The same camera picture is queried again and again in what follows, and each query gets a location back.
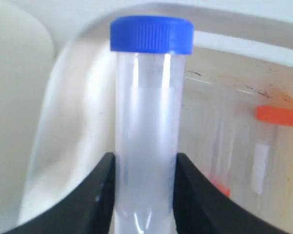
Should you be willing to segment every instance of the plastic tube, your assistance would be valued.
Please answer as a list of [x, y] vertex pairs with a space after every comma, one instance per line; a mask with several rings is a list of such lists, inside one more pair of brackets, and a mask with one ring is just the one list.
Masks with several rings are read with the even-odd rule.
[[[193, 26], [183, 19], [137, 16], [112, 23], [111, 50], [120, 52], [115, 139], [117, 234], [170, 233], [185, 54], [191, 53], [192, 38]], [[180, 45], [186, 50], [173, 51], [171, 46], [179, 44], [171, 40], [186, 42]]]

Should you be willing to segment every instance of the clear plastic tube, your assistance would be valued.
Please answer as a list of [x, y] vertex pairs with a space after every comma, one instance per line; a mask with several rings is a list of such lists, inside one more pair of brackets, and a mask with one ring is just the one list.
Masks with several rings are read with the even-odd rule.
[[118, 53], [116, 234], [168, 234], [185, 56]]

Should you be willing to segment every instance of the white plastic container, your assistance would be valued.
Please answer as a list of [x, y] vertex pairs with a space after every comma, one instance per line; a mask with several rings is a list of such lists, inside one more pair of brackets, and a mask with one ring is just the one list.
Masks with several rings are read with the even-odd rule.
[[193, 25], [122, 17], [111, 25], [120, 52], [116, 81], [115, 233], [168, 234], [186, 54]]

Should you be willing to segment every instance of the blue cap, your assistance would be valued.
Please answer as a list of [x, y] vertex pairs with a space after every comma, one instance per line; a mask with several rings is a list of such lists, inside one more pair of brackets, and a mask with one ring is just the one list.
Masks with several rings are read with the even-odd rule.
[[126, 16], [111, 24], [111, 51], [189, 55], [193, 24], [162, 16]]

